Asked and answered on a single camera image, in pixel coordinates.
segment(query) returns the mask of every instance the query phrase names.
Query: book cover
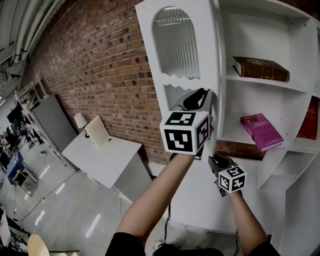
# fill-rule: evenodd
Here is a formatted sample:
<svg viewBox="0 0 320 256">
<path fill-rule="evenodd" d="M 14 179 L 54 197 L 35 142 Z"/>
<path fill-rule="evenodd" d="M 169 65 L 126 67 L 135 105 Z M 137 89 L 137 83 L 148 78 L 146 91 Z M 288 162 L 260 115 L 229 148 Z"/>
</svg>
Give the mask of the book cover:
<svg viewBox="0 0 320 256">
<path fill-rule="evenodd" d="M 298 137 L 316 140 L 318 132 L 318 98 L 312 96 L 308 111 L 298 133 Z"/>
<path fill-rule="evenodd" d="M 266 151 L 282 144 L 284 139 L 261 113 L 242 116 L 240 122 L 260 151 Z"/>
<path fill-rule="evenodd" d="M 235 57 L 233 68 L 243 78 L 260 78 L 288 82 L 290 73 L 275 61 L 261 58 Z"/>
</svg>

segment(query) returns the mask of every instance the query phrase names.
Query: pink book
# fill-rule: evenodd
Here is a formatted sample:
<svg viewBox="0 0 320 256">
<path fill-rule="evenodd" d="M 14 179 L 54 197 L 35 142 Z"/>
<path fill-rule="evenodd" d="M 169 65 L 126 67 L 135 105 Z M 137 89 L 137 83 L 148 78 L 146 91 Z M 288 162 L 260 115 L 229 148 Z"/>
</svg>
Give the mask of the pink book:
<svg viewBox="0 0 320 256">
<path fill-rule="evenodd" d="M 279 132 L 261 113 L 242 116 L 240 122 L 260 151 L 279 146 L 284 141 Z"/>
</svg>

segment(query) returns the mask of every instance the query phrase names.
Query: blue table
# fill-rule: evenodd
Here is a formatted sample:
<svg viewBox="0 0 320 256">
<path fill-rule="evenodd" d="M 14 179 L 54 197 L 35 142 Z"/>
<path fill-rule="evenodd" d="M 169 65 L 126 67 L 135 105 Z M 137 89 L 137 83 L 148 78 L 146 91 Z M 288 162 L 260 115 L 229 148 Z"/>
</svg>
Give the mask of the blue table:
<svg viewBox="0 0 320 256">
<path fill-rule="evenodd" d="M 17 151 L 14 156 L 11 158 L 8 166 L 6 167 L 7 177 L 12 185 L 16 186 L 16 183 L 13 181 L 13 178 L 17 175 L 18 170 L 23 172 L 25 170 L 24 158 L 21 153 Z"/>
</svg>

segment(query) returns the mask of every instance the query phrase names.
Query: black shirt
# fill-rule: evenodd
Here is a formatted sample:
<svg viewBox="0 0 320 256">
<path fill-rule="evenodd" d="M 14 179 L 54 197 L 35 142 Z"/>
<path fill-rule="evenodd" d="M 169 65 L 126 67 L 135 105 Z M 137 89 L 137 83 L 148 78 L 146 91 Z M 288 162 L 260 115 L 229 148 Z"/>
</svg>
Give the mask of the black shirt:
<svg viewBox="0 0 320 256">
<path fill-rule="evenodd" d="M 203 250 L 181 250 L 169 248 L 174 255 L 189 255 L 189 256 L 223 256 L 217 249 L 203 249 Z M 146 256 L 145 248 L 137 240 L 137 238 L 127 233 L 115 233 L 105 256 L 116 255 L 134 255 Z M 166 253 L 158 253 L 157 255 L 169 255 Z M 264 242 L 255 248 L 249 256 L 280 256 L 276 249 L 269 243 Z"/>
</svg>

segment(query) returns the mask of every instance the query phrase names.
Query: forearm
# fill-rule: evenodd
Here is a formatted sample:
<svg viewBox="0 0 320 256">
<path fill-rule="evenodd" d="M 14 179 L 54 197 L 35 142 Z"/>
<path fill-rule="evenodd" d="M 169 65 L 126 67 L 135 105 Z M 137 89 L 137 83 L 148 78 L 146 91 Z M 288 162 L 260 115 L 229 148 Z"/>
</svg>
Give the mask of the forearm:
<svg viewBox="0 0 320 256">
<path fill-rule="evenodd" d="M 134 235 L 145 245 L 148 236 L 165 213 L 194 158 L 194 155 L 176 155 L 152 185 L 131 205 L 117 231 Z"/>
<path fill-rule="evenodd" d="M 257 246 L 266 242 L 267 236 L 244 198 L 238 192 L 231 193 L 228 197 L 232 205 L 240 247 L 243 255 L 247 256 Z"/>
</svg>

